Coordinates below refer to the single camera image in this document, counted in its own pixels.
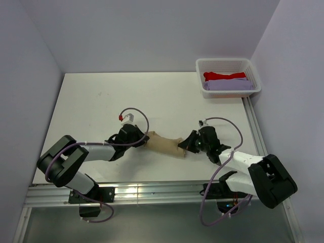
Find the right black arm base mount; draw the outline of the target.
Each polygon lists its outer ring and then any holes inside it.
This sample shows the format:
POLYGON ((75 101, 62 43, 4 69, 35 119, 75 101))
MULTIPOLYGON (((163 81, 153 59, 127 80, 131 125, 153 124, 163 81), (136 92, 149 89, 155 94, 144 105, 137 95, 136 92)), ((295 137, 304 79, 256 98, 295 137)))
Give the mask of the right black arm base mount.
POLYGON ((232 192, 226 183, 212 183, 209 191, 207 192, 206 200, 215 199, 217 201, 218 210, 221 213, 227 213, 232 209, 238 200, 245 198, 246 193, 232 192))

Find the lilac rolled t shirt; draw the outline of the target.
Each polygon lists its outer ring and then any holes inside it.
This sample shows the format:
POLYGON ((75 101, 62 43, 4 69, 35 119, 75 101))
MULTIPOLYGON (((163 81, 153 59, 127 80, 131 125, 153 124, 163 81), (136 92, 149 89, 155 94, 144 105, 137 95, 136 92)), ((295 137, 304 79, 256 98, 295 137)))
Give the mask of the lilac rolled t shirt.
POLYGON ((207 91, 245 91, 253 90, 253 83, 246 78, 215 79, 202 84, 207 91))

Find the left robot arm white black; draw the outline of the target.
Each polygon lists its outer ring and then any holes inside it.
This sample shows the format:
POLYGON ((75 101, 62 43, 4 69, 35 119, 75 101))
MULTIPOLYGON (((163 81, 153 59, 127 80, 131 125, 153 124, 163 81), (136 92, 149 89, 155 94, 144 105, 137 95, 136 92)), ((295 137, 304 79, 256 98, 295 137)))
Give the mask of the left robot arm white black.
POLYGON ((46 181, 56 187, 67 187, 80 193, 87 202, 99 200, 98 183, 79 171, 86 161, 115 161, 131 147, 140 147, 149 140, 137 125, 123 125, 117 134, 102 143, 77 142, 72 136, 59 139, 37 161, 37 168, 45 174, 46 181))

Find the white plastic basket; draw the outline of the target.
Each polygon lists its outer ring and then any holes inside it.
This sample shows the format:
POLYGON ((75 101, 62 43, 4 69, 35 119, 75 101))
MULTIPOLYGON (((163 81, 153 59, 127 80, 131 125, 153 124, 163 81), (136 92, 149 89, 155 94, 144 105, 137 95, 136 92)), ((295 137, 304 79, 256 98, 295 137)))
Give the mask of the white plastic basket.
POLYGON ((206 99, 248 97, 261 91, 258 73, 248 59, 201 58, 195 66, 206 99))

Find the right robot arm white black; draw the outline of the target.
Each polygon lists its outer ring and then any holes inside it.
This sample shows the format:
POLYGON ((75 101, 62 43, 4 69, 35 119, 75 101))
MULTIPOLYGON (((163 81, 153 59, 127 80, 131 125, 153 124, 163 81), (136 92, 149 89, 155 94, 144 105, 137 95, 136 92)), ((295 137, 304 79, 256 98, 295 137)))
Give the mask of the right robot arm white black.
POLYGON ((250 155, 222 144, 214 127, 193 130, 179 143, 192 153, 204 152, 208 159, 229 172, 210 187, 204 185, 207 199, 229 198, 234 194, 256 196, 266 207, 273 209, 297 192, 298 187, 276 155, 250 155))

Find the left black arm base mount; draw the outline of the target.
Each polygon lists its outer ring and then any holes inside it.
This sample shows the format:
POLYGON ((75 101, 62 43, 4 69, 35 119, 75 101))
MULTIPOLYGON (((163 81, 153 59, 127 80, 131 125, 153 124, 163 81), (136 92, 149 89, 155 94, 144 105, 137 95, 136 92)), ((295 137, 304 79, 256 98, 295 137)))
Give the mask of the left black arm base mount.
POLYGON ((69 195, 70 205, 79 205, 79 216, 90 223, 102 223, 110 220, 114 215, 114 209, 109 203, 114 202, 115 188, 95 186, 87 194, 72 190, 69 195), (96 220, 104 209, 110 209, 110 215, 101 220, 96 220))

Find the aluminium frame rail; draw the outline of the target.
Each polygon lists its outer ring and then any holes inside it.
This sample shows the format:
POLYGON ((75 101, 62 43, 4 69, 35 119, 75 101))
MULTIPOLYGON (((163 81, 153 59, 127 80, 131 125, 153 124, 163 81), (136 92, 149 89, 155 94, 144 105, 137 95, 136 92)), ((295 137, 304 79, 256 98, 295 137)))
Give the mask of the aluminium frame rail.
MULTIPOLYGON (((220 131, 245 152, 265 155, 265 144, 249 98, 205 99, 194 72, 67 73, 59 92, 44 142, 48 148, 60 133, 99 140, 115 126, 125 107, 138 106, 150 126, 175 136, 181 116, 188 121, 180 133, 190 132, 198 119, 220 115, 240 128, 240 139, 229 123, 220 131)), ((215 171, 203 156, 188 160, 152 153, 140 162, 110 166, 95 162, 84 167, 103 186, 115 188, 113 219, 82 222, 77 205, 68 203, 68 190, 46 184, 36 172, 24 202, 14 242, 303 242, 290 200, 275 209, 256 197, 240 214, 211 227, 198 218, 199 191, 215 171)))

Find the red rolled t shirt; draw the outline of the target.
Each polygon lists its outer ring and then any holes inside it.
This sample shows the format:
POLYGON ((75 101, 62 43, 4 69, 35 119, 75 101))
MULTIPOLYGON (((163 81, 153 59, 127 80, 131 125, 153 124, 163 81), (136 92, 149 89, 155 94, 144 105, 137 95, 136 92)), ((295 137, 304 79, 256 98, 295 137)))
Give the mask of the red rolled t shirt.
POLYGON ((247 80, 247 77, 244 72, 239 72, 239 73, 233 73, 233 74, 219 74, 215 72, 205 72, 203 74, 205 81, 210 81, 210 80, 220 80, 220 79, 239 79, 239 80, 247 80))

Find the beige t shirt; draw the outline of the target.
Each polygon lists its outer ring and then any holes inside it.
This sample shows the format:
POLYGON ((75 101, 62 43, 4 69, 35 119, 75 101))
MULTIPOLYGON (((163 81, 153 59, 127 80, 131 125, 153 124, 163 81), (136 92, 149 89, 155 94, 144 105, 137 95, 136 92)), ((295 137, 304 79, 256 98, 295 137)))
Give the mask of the beige t shirt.
POLYGON ((145 143, 145 148, 166 155, 184 158, 186 151, 178 145, 183 142, 182 138, 169 139, 160 136, 155 131, 148 132, 149 140, 145 143))

